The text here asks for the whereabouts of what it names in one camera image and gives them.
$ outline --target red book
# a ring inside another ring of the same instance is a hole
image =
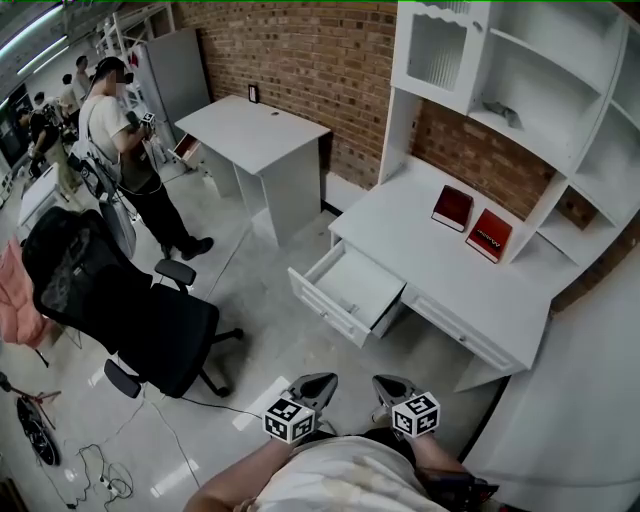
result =
[[[462,233],[467,229],[473,197],[445,185],[431,218]]]
[[[511,226],[496,214],[485,209],[467,237],[467,243],[493,263],[498,263],[504,252]]]

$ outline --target black shoe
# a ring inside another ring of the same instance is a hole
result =
[[[164,259],[165,260],[170,260],[171,259],[171,249],[173,249],[173,247],[171,247],[170,245],[161,245],[162,247],[162,254],[164,254]]]
[[[203,238],[202,240],[196,240],[193,244],[193,248],[189,251],[182,251],[182,259],[184,261],[189,261],[199,256],[200,254],[204,254],[209,249],[213,247],[213,238]]]

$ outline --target white t-shirt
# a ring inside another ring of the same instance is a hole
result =
[[[111,160],[111,163],[117,164],[119,153],[111,138],[120,130],[128,128],[131,123],[124,115],[118,99],[113,96],[93,96],[85,101],[80,109],[79,123],[82,126],[86,123],[89,112],[91,112],[89,133],[93,142]]]
[[[73,92],[73,84],[67,84],[62,88],[60,93],[60,104],[64,105],[64,111],[69,114],[76,112],[80,106],[76,101],[76,95]]]
[[[304,446],[254,506],[260,512],[446,512],[426,497],[407,459],[356,436]]]

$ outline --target man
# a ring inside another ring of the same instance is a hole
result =
[[[80,129],[87,127],[98,149],[114,166],[119,166],[122,193],[138,210],[165,257],[170,258],[171,249],[176,247],[182,252],[182,259],[188,261],[211,249],[213,239],[197,240],[185,229],[145,152],[142,140],[148,135],[147,128],[134,130],[118,102],[124,87],[124,63],[116,57],[100,61],[80,110]]]
[[[31,132],[31,140],[34,143],[32,160],[37,161],[44,155],[49,165],[58,164],[60,184],[66,194],[73,195],[80,184],[80,179],[76,178],[74,171],[67,164],[67,154],[62,147],[58,129],[37,110],[29,112],[27,109],[20,109],[18,122],[23,128],[28,127]]]
[[[487,497],[431,434],[408,443],[388,428],[308,437],[300,448],[272,439],[205,483],[184,512],[446,512]]]
[[[73,84],[71,81],[73,77],[70,74],[66,74],[62,77],[62,83],[64,87],[60,93],[60,99],[58,103],[62,109],[62,115],[67,119],[75,128],[78,129],[78,116],[80,116],[80,106],[76,100],[76,95],[73,92]]]
[[[76,60],[76,76],[73,79],[73,92],[79,104],[84,102],[89,94],[89,89],[91,89],[91,80],[87,76],[88,64],[89,60],[86,55],[81,55]]]
[[[37,93],[33,97],[33,102],[36,105],[35,110],[42,110],[42,107],[44,107],[44,93],[43,92]]]

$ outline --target white floor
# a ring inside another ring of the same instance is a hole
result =
[[[329,249],[331,214],[318,215],[278,249],[250,231],[239,197],[216,199],[200,175],[180,172],[172,165],[163,169],[165,181],[178,176],[167,182],[169,194],[189,231],[216,241],[212,251],[191,262],[198,272],[192,294],[220,308],[221,332],[237,326],[246,333],[242,342],[215,347],[207,363],[211,369],[215,361],[227,375],[234,388],[231,397],[219,399],[199,380],[186,396],[247,409],[272,385],[282,387],[303,374],[333,371],[340,384],[324,417],[340,433],[357,433],[367,428],[377,405],[371,377],[401,375],[440,400],[443,419],[437,437],[457,454],[496,392],[492,384],[453,392],[470,353],[409,311],[384,339],[358,349],[302,305],[289,286],[287,267],[306,271]],[[2,244],[15,227],[19,192],[16,186],[0,211]],[[86,200],[86,190],[81,192]],[[152,272],[161,258],[160,248],[142,223],[136,224],[136,231],[134,263]],[[63,457],[57,468],[37,464],[15,413],[15,396],[0,394],[0,472],[14,478],[31,512],[65,511],[63,500],[75,503],[83,496],[87,478],[77,452],[91,443],[99,444],[107,463],[114,464],[112,476],[119,474],[133,483],[134,495],[113,502],[109,511],[175,512],[198,485],[267,440],[260,422],[251,416],[164,398],[151,385],[136,400],[125,397],[104,378],[104,348],[83,334],[80,350],[71,341],[76,336],[67,329],[45,349],[48,369],[28,348],[0,345],[0,370],[15,387],[29,392],[62,390],[46,407],[57,426],[54,436]],[[102,463],[94,452],[85,453],[90,486],[87,502],[78,509],[104,510],[110,495],[98,483]]]

